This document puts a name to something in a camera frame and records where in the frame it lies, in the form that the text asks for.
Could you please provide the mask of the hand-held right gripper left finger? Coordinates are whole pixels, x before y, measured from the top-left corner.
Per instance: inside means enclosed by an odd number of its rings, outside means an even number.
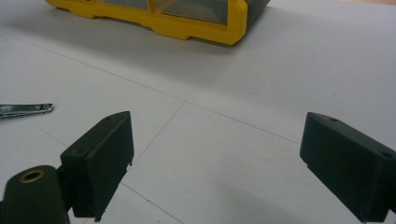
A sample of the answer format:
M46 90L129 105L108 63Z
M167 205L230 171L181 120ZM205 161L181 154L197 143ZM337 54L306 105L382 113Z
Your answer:
M107 116L61 154L65 204L100 221L134 157L131 113Z

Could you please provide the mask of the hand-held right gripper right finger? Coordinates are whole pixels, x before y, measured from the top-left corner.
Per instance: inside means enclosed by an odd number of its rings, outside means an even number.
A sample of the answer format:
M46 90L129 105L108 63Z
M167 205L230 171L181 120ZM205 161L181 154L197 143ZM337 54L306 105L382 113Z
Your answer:
M361 222L396 213L396 151L339 119L309 112L300 157Z

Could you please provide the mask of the yellow black drawer organizer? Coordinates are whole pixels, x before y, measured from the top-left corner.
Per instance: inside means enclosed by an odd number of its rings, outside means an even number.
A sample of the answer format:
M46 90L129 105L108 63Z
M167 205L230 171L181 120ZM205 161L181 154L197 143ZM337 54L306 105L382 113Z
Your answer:
M158 35L233 45L271 0L45 0L77 16L137 23Z

